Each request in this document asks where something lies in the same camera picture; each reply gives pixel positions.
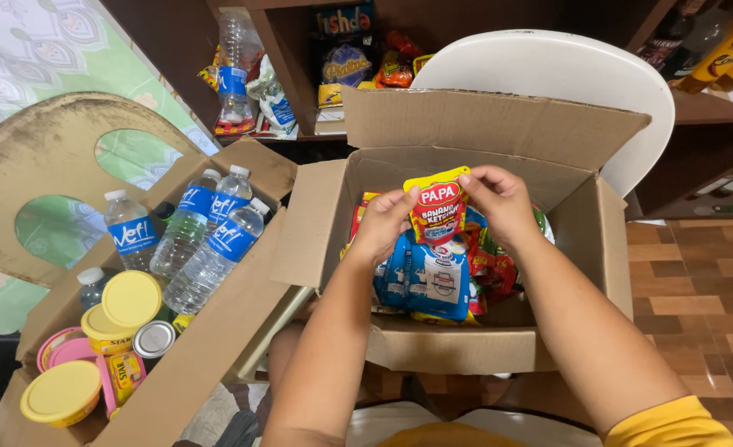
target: banana ketchup pouch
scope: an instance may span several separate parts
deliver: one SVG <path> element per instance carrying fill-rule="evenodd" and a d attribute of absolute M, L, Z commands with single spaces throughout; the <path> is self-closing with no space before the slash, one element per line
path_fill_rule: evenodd
<path fill-rule="evenodd" d="M 430 177 L 411 178 L 403 185 L 405 192 L 418 186 L 419 202 L 410 212 L 411 225 L 418 243 L 442 245 L 463 231 L 468 194 L 460 187 L 460 174 L 471 173 L 467 166 L 437 173 Z"/>

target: chair backrest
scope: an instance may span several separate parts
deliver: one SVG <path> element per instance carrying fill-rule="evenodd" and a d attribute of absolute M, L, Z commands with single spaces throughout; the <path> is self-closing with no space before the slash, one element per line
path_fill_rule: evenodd
<path fill-rule="evenodd" d="M 547 96 L 650 115 L 651 125 L 601 170 L 621 197 L 659 159 L 675 124 L 670 89 L 653 67 L 604 42 L 555 31 L 511 29 L 465 37 L 439 51 L 411 88 Z"/>
<path fill-rule="evenodd" d="M 0 271 L 50 287 L 63 267 L 31 255 L 16 238 L 22 207 L 41 196 L 58 194 L 106 211 L 104 193 L 125 189 L 140 200 L 145 192 L 105 172 L 94 148 L 114 130 L 142 130 L 184 156 L 205 157 L 180 130 L 147 107 L 120 96 L 68 93 L 27 107 L 0 124 Z"/>

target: patterned curtain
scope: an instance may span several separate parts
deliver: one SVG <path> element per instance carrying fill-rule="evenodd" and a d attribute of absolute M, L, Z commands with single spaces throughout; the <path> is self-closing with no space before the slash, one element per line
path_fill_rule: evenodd
<path fill-rule="evenodd" d="M 153 109 L 204 152 L 215 152 L 176 93 L 132 48 L 83 0 L 0 0 L 0 122 L 64 92 L 105 91 Z M 134 130 L 105 135 L 94 150 L 108 173 L 143 189 L 180 157 L 158 137 Z M 70 268 L 104 235 L 100 212 L 67 197 L 40 197 L 19 212 L 17 238 L 30 253 Z M 47 291 L 0 273 L 0 334 L 20 330 Z"/>

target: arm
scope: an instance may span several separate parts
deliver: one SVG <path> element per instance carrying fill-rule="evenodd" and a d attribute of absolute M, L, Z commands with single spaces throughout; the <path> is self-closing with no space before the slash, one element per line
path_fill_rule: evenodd
<path fill-rule="evenodd" d="M 656 348 L 543 235 L 524 182 L 480 166 L 460 183 L 521 270 L 540 336 L 599 432 L 689 394 Z"/>
<path fill-rule="evenodd" d="M 262 445 L 344 445 L 369 339 L 375 267 L 394 249 L 418 188 L 371 200 L 281 380 Z"/>

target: hand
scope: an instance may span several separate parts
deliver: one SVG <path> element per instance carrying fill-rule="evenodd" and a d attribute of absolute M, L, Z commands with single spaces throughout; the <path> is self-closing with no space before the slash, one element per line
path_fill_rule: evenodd
<path fill-rule="evenodd" d="M 355 257 L 373 267 L 388 259 L 397 238 L 411 228 L 407 218 L 418 199 L 418 186 L 407 193 L 395 189 L 371 199 L 346 257 Z"/>
<path fill-rule="evenodd" d="M 540 237 L 526 184 L 496 166 L 479 166 L 458 182 L 488 220 L 488 229 L 502 247 L 515 250 L 524 241 Z"/>

